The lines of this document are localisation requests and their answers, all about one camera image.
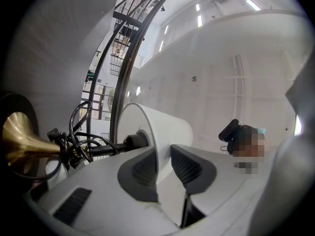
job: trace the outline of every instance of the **window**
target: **window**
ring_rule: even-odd
[[[83,92],[81,103],[86,101],[89,98],[89,92]],[[113,100],[115,95],[115,88],[106,87],[103,85],[97,84],[95,87],[95,93],[93,97],[92,103],[92,119],[99,119],[99,120],[110,120],[112,107],[113,107]],[[80,110],[80,119],[86,114],[87,112],[87,105],[85,105]]]
[[[166,29],[165,29],[164,35],[167,33],[167,29],[168,29],[168,26],[167,26]]]
[[[248,3],[251,7],[253,7],[254,10],[261,10],[256,4],[253,3],[252,0],[246,0],[246,3]]]
[[[161,46],[159,47],[159,52],[162,50],[163,42],[164,42],[164,40],[162,40],[162,42],[161,42]]]
[[[300,121],[300,118],[296,116],[296,121],[295,121],[295,130],[294,130],[294,135],[297,136],[302,133],[303,126]]]
[[[136,95],[138,96],[139,94],[141,94],[141,87],[138,87],[136,91]]]
[[[202,26],[202,18],[201,15],[198,16],[198,27]]]

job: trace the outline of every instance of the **brass horn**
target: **brass horn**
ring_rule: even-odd
[[[9,166],[31,157],[50,157],[60,154],[60,147],[42,140],[33,133],[29,118],[21,113],[11,114],[2,130],[2,145]]]

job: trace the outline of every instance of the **black cable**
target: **black cable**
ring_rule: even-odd
[[[77,143],[77,140],[76,140],[76,137],[74,136],[74,128],[73,128],[73,121],[74,121],[74,118],[76,116],[76,114],[78,113],[78,111],[85,105],[88,105],[88,109],[87,109],[87,113],[84,115],[84,117],[78,122],[78,124],[80,124],[78,126],[75,125],[75,127],[80,127],[82,125],[83,122],[86,121],[86,119],[90,116],[91,114],[91,111],[92,111],[92,102],[91,101],[85,101],[81,104],[79,104],[73,111],[71,117],[70,117],[70,122],[69,122],[69,136],[71,138],[71,142],[72,142],[72,146],[74,147],[75,151],[78,153],[78,155],[80,155],[82,158],[85,158],[87,159],[87,161],[89,163],[91,163],[93,161],[93,159],[84,151],[82,150],[81,147],[78,147],[78,143]]]
[[[103,140],[106,144],[110,145],[113,148],[113,150],[114,150],[116,155],[119,154],[116,146],[111,141],[109,141],[108,139],[106,139],[104,137],[97,136],[97,135],[92,135],[92,134],[88,134],[88,133],[82,133],[82,132],[77,132],[77,133],[75,133],[75,135],[76,136],[87,136],[87,137],[91,136],[91,137],[99,138],[99,139]]]
[[[221,146],[220,148],[222,151],[227,151],[227,146]]]
[[[86,139],[78,142],[78,146],[82,144],[95,144],[97,146],[102,146],[102,144],[98,143],[97,141],[91,140],[91,139]]]

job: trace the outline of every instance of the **fluorescent light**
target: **fluorescent light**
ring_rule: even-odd
[[[253,3],[252,0],[246,0],[246,2],[253,7],[255,10],[261,10],[256,4]]]
[[[166,29],[165,29],[164,35],[167,33],[167,29],[168,29],[168,26],[167,26]]]
[[[159,47],[159,52],[162,50],[163,42],[164,42],[164,40],[162,40],[162,42],[161,42],[161,46]]]
[[[140,93],[141,93],[141,88],[140,88],[140,87],[138,87],[138,88],[137,88],[136,95],[138,96]]]
[[[198,27],[202,26],[202,18],[201,15],[198,16]]]
[[[299,135],[302,133],[302,123],[300,121],[300,118],[298,116],[296,116],[296,123],[295,123],[295,131],[294,131],[294,135]]]

